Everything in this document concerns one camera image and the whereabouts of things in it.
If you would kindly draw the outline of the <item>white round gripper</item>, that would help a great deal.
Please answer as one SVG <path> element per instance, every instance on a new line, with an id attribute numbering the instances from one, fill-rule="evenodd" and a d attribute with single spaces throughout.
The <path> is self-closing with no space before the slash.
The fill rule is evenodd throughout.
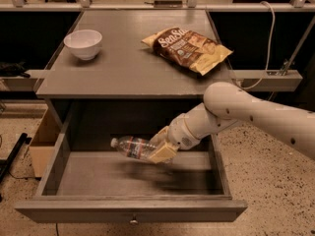
<path id="1" fill-rule="evenodd" d="M 157 148 L 149 155 L 148 160 L 153 163 L 165 162 L 174 158 L 179 149 L 188 150 L 200 143 L 188 129 L 186 115 L 180 114 L 174 118 L 169 126 L 163 127 L 151 139 L 150 143 Z"/>

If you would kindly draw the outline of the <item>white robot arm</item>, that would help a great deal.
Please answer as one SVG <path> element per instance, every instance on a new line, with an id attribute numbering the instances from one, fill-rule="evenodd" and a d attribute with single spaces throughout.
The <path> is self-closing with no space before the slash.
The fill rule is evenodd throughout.
<path id="1" fill-rule="evenodd" d="M 286 145 L 315 159 L 315 113 L 252 96 L 225 82 L 211 84 L 203 102 L 174 118 L 152 142 L 149 161 L 159 163 L 181 149 L 195 147 L 208 135 L 248 122 Z"/>

